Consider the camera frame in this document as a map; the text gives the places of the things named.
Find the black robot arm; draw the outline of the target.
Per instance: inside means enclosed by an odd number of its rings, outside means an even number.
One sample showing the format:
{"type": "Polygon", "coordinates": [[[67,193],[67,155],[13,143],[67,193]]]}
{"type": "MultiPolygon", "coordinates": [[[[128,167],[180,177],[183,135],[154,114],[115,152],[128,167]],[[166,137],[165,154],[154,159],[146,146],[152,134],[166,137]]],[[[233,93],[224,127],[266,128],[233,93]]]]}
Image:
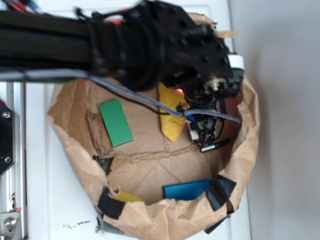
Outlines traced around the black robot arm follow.
{"type": "Polygon", "coordinates": [[[6,82],[92,80],[159,114],[187,118],[207,152],[219,140],[217,122],[240,123],[225,99],[241,93],[243,58],[211,23],[178,5],[143,0],[136,6],[76,18],[29,12],[18,1],[0,13],[0,79],[6,82]]]}

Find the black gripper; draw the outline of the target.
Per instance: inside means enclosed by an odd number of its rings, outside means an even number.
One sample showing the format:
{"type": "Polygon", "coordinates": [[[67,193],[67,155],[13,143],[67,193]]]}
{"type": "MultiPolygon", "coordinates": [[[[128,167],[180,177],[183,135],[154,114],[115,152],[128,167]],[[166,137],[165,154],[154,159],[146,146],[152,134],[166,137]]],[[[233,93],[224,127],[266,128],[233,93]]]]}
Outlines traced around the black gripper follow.
{"type": "MultiPolygon", "coordinates": [[[[226,98],[241,93],[244,79],[243,58],[231,53],[216,23],[205,15],[187,13],[166,2],[159,4],[159,23],[167,37],[166,72],[162,83],[168,88],[182,89],[190,109],[209,109],[227,113],[226,98]]],[[[225,120],[196,114],[187,117],[191,130],[198,133],[195,140],[202,148],[220,148],[227,139],[220,138],[225,120]],[[216,135],[216,124],[221,128],[216,135]]]]}

